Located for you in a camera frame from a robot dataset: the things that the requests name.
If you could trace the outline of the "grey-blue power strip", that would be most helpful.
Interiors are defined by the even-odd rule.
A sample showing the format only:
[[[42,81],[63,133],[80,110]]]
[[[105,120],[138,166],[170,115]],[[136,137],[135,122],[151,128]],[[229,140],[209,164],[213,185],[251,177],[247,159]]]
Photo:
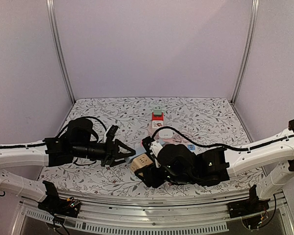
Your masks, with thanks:
[[[127,158],[125,158],[125,162],[126,162],[127,164],[131,164],[131,162],[132,162],[136,157],[138,157],[138,156],[140,156],[140,155],[146,153],[146,150],[145,150],[145,148],[143,147],[143,144],[142,144],[142,143],[141,143],[141,144],[136,144],[136,145],[135,145],[135,151],[136,151],[136,154],[135,154],[135,155],[133,155],[133,156],[131,156],[131,157],[127,157]]]

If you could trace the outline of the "beige cube socket adapter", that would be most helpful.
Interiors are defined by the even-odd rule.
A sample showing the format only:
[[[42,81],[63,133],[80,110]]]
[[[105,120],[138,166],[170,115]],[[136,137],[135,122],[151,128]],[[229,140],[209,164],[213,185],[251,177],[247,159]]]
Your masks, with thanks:
[[[130,170],[134,173],[138,169],[141,169],[145,166],[149,166],[152,163],[153,161],[148,157],[147,154],[141,154],[132,160]]]

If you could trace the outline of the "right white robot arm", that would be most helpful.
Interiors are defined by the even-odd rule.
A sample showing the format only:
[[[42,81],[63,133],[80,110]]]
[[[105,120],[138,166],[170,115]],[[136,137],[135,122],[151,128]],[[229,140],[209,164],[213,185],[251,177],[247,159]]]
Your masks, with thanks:
[[[147,187],[164,182],[173,185],[211,187],[253,168],[277,163],[259,184],[252,186],[244,210],[255,213],[271,196],[294,177],[294,119],[280,133],[241,147],[216,143],[196,154],[183,144],[164,144],[143,139],[144,151],[131,162],[131,171]]]

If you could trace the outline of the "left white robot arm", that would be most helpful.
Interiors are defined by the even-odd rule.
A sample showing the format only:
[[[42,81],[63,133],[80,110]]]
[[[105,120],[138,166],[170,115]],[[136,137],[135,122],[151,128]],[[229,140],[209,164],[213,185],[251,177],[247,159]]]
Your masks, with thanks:
[[[93,117],[71,120],[56,137],[42,141],[0,144],[0,191],[31,199],[45,204],[52,212],[60,212],[63,202],[53,183],[32,181],[6,169],[18,166],[62,166],[73,163],[74,158],[113,167],[125,163],[127,157],[136,154],[134,149],[115,138],[118,129],[116,125],[106,129],[100,139],[93,129],[93,120]]]

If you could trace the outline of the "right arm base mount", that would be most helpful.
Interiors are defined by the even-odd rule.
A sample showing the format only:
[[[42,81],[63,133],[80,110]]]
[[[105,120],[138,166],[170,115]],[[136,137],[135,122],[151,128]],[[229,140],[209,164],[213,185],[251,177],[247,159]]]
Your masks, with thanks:
[[[269,209],[270,199],[260,200],[256,188],[257,186],[253,185],[249,189],[247,199],[227,203],[230,218],[242,217]]]

